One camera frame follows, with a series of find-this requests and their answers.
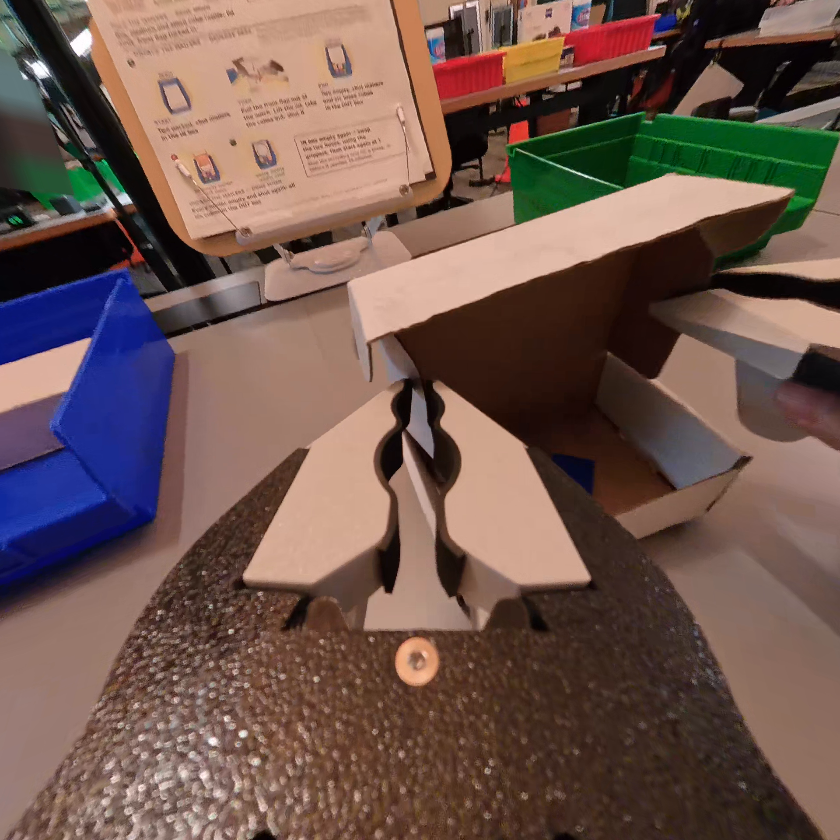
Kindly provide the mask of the black metal pole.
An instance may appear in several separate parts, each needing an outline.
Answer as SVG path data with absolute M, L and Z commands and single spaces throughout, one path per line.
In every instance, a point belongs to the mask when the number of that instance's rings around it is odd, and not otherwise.
M 134 214 L 126 214 L 122 205 L 117 210 L 138 247 L 142 232 L 136 219 L 141 218 L 150 230 L 150 246 L 143 255 L 164 288 L 173 291 L 214 279 L 206 259 L 185 245 L 166 221 L 121 122 L 82 65 L 47 2 L 12 1 L 8 5 L 131 199 Z

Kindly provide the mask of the large red plastic bin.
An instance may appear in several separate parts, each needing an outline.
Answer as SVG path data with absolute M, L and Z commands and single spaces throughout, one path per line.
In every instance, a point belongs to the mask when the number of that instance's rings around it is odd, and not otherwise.
M 563 37 L 563 47 L 572 48 L 575 67 L 646 51 L 658 19 L 652 14 L 576 29 Z

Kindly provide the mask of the green plastic bin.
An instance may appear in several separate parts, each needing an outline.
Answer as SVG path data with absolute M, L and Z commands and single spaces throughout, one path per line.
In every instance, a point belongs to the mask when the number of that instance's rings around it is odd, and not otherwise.
M 753 244 L 720 257 L 729 265 L 797 230 L 814 209 L 838 146 L 838 132 L 781 124 L 660 114 L 626 115 L 507 147 L 517 224 L 652 181 L 700 175 L 783 186 L 794 194 Z

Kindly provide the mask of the blue plastic bin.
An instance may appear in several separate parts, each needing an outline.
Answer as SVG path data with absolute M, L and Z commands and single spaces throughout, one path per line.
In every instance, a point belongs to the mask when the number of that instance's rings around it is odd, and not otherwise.
M 89 338 L 51 429 L 59 452 L 1 473 L 2 592 L 151 522 L 175 354 L 126 270 L 2 304 L 2 364 Z

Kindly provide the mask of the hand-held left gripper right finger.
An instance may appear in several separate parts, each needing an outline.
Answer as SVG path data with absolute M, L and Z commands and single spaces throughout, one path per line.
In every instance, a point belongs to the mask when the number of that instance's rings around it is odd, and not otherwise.
M 528 627 L 524 599 L 592 582 L 527 446 L 441 382 L 425 385 L 434 443 L 437 575 L 472 627 Z

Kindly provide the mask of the yellow plastic bin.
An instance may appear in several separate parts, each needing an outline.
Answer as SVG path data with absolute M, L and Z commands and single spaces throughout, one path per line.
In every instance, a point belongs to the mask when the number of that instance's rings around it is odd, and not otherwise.
M 510 85 L 559 71 L 564 35 L 500 48 L 503 84 Z

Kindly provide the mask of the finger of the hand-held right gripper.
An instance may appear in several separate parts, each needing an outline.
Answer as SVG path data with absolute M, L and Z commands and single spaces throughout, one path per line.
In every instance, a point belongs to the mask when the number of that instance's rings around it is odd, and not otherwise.
M 705 290 L 659 301 L 651 316 L 735 361 L 790 375 L 808 350 L 838 351 L 839 314 L 798 300 L 761 300 L 724 290 Z
M 839 309 L 839 258 L 726 269 L 710 278 L 709 289 Z

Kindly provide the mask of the person's right hand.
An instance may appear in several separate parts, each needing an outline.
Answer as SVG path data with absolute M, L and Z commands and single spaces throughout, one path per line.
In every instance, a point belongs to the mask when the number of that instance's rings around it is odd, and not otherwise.
M 786 381 L 777 389 L 775 401 L 788 422 L 839 450 L 838 395 Z

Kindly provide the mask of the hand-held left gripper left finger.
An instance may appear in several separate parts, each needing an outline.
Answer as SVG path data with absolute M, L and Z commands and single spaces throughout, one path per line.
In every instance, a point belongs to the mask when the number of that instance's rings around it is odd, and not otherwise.
M 243 573 L 246 587 L 330 604 L 364 627 L 401 560 L 391 479 L 403 464 L 403 389 L 390 385 L 317 438 Z

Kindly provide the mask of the small red plastic bin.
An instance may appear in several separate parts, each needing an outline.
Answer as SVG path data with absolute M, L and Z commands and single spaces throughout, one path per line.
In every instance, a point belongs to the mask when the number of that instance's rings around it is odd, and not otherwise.
M 505 82 L 504 57 L 505 52 L 498 49 L 433 65 L 440 100 L 462 98 L 501 87 Z

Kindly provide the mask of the grey metal stand base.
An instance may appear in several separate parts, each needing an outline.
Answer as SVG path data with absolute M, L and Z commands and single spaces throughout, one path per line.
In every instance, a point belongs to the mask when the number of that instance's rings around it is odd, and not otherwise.
M 300 254 L 286 253 L 265 267 L 264 298 L 283 302 L 346 286 L 351 280 L 399 266 L 410 252 L 388 230 L 363 234 Z

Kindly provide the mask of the blue cube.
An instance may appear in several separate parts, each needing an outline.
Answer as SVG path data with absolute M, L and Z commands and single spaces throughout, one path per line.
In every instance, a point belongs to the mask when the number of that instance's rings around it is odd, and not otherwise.
M 579 485 L 588 495 L 594 494 L 595 462 L 589 458 L 552 454 L 552 462 Z

